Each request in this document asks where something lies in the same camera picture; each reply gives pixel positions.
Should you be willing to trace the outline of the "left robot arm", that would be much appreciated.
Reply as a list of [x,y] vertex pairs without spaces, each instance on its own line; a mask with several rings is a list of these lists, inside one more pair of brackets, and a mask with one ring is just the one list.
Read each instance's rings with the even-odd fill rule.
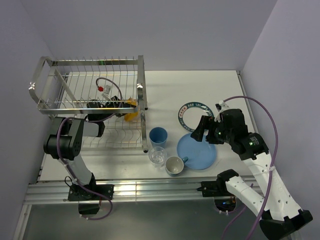
[[104,121],[124,113],[88,113],[85,118],[56,116],[51,122],[43,150],[58,160],[68,172],[71,184],[69,201],[111,200],[114,186],[98,185],[94,174],[87,168],[81,156],[83,136],[102,137]]

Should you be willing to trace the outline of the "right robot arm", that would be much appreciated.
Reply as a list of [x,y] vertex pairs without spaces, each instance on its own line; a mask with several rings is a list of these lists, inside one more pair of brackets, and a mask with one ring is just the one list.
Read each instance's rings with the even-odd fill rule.
[[203,115],[191,138],[199,142],[231,146],[248,167],[263,196],[248,186],[233,169],[217,175],[216,189],[222,195],[232,194],[258,218],[259,226],[269,240],[280,240],[298,231],[313,220],[309,210],[293,199],[272,165],[272,155],[264,139],[250,132],[240,109],[226,109],[217,119]]

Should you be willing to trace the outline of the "tall blue plastic cup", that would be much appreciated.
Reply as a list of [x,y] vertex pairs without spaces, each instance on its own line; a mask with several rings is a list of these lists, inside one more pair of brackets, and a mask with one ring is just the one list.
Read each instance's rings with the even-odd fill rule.
[[168,139],[168,132],[162,127],[154,127],[149,132],[149,139],[153,148],[165,148]]

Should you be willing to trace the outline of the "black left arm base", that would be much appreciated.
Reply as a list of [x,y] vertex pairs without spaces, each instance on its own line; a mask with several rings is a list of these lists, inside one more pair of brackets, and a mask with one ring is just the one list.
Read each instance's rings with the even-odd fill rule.
[[[89,191],[79,185],[72,184],[69,188],[67,200],[69,202],[78,202],[78,213],[81,217],[92,221],[102,220],[108,217],[113,210],[113,193],[113,184],[98,184],[93,189],[89,189]],[[105,215],[97,216],[99,210],[102,210],[102,201],[108,201],[110,208]]]

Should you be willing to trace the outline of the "yellow bowl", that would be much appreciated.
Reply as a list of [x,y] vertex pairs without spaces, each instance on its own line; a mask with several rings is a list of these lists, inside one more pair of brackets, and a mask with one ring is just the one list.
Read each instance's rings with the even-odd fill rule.
[[[138,103],[136,100],[134,100],[132,97],[130,97],[128,100],[125,101],[127,104],[130,104],[130,106],[133,107],[137,107]],[[126,122],[131,122],[133,121],[139,114],[139,111],[137,112],[133,112],[133,113],[127,113],[124,115],[124,120]]]

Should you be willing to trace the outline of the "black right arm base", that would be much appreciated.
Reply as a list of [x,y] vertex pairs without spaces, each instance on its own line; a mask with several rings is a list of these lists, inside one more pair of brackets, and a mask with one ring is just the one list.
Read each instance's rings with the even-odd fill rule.
[[201,192],[203,198],[213,198],[214,206],[221,214],[230,213],[236,208],[236,197],[221,188],[216,180],[202,181],[196,190]]

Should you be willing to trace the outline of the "clear drinking glass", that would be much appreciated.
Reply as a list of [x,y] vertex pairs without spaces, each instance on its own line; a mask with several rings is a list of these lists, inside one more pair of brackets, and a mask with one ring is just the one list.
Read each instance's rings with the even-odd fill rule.
[[161,168],[167,159],[167,151],[161,146],[156,146],[149,151],[148,157],[155,168]]

